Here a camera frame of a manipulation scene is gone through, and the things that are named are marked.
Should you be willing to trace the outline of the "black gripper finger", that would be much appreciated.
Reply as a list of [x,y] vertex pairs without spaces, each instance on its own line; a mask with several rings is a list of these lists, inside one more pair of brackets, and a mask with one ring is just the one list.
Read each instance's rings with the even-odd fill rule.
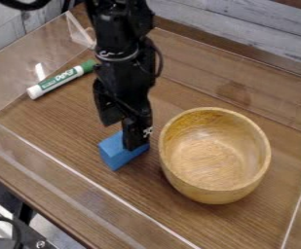
[[113,96],[105,90],[102,85],[93,86],[93,93],[98,116],[103,126],[110,126],[118,123],[123,119],[125,114],[119,109]]
[[149,142],[153,131],[153,118],[146,116],[129,116],[122,121],[123,127],[123,146],[129,151]]

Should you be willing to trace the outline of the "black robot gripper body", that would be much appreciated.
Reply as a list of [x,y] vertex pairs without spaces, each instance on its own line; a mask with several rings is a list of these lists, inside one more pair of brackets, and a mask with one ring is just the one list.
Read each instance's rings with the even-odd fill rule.
[[125,118],[152,113],[149,90],[154,86],[154,63],[141,59],[128,62],[102,62],[94,67],[94,85],[102,85],[117,101]]

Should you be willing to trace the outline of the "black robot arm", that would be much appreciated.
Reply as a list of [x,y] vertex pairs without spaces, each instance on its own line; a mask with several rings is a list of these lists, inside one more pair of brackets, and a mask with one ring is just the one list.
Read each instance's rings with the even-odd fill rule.
[[154,12],[146,0],[85,0],[97,45],[94,101],[103,125],[121,124],[123,148],[149,142],[153,128],[150,89],[164,70],[164,56],[149,38]]

